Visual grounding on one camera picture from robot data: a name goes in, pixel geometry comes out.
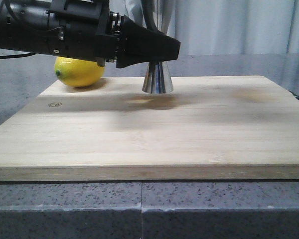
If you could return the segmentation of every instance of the logo on cutting board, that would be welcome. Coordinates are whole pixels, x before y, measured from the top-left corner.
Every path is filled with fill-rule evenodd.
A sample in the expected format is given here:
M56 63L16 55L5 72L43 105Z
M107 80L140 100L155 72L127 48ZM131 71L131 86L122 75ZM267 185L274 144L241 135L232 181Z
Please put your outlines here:
M62 105L62 103L61 102L53 102L53 103L50 103L48 105L49 105L49 107L59 107L59 106Z

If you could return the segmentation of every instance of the cutting board edge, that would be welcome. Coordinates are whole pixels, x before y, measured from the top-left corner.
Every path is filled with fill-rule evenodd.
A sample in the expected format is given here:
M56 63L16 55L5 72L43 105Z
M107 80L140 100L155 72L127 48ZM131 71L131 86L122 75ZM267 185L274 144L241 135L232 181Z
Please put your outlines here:
M299 165L261 166L121 166L1 168L3 181L136 181L136 180L279 180L299 179Z

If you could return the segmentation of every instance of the bamboo cutting board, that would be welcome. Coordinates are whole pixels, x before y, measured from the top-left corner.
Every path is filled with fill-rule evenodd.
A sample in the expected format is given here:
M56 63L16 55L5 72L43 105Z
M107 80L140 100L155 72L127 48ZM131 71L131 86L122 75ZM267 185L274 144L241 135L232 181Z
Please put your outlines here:
M299 101L261 76L54 83L0 126L0 181L299 179Z

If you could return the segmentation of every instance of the table surface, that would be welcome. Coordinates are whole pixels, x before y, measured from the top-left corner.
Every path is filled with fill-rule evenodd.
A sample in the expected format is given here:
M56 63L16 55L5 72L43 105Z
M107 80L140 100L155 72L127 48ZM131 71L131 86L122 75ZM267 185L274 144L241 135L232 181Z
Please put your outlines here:
M0 60L0 124L56 80L54 60L44 55ZM299 54L181 56L169 69L172 76L262 75L299 95ZM145 64L115 69L109 63L105 76L139 77L145 71ZM0 210L64 208L294 210L299 181L0 184Z

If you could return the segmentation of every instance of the black cable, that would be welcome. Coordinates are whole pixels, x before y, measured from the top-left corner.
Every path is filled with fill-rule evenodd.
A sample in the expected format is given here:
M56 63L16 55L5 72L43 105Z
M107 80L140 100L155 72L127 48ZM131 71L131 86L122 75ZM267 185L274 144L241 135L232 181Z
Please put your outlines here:
M142 0L141 3L142 3L143 16L145 19L145 24L147 29L152 31L158 31L158 28L155 25L154 17L153 17L153 2L148 0Z
M21 57L27 57L27 56L33 56L36 55L36 53L25 53L25 54L17 54L17 55L5 55L0 56L1 59L12 59L12 58L21 58Z

